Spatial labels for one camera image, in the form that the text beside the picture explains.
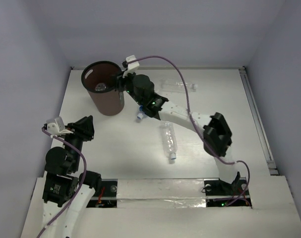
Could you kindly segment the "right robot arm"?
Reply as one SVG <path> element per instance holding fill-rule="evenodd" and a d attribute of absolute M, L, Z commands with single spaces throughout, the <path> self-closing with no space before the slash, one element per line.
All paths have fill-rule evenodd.
<path fill-rule="evenodd" d="M 203 141 L 205 152 L 215 160 L 221 191 L 224 194 L 236 192 L 241 176 L 230 154 L 232 132 L 221 113 L 206 116 L 178 106 L 156 93 L 154 83 L 144 74 L 118 73 L 112 80 L 115 89 L 127 92 L 148 117 L 196 132 Z"/>

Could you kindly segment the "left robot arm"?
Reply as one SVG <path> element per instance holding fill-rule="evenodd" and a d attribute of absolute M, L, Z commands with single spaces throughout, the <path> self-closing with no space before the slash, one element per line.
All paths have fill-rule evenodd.
<path fill-rule="evenodd" d="M 93 117 L 64 124 L 61 117 L 49 119 L 42 132 L 63 145 L 45 156 L 42 229 L 39 238 L 73 238 L 90 199 L 101 191 L 101 175 L 87 170 L 84 142 L 93 140 Z"/>

